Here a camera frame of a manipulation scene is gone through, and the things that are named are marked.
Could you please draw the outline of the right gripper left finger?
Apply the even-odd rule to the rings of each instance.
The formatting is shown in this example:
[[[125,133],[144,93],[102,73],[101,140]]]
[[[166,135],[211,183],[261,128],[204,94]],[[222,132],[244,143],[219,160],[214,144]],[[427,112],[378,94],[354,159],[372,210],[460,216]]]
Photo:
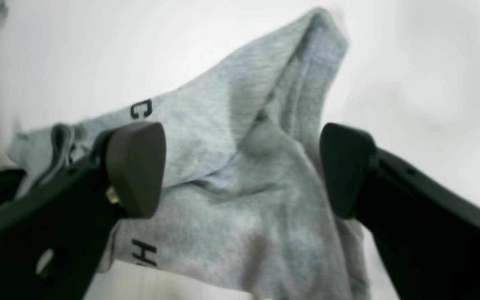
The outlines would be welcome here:
[[[0,205],[0,300],[83,299],[115,225],[157,211],[165,161],[163,126],[132,123]]]

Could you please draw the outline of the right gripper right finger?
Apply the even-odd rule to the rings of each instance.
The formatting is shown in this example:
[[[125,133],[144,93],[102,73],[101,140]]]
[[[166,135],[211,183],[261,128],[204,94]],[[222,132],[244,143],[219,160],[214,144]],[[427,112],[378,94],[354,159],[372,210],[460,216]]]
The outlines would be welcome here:
[[[376,146],[328,123],[320,135],[333,211],[372,234],[402,300],[480,300],[480,207]]]

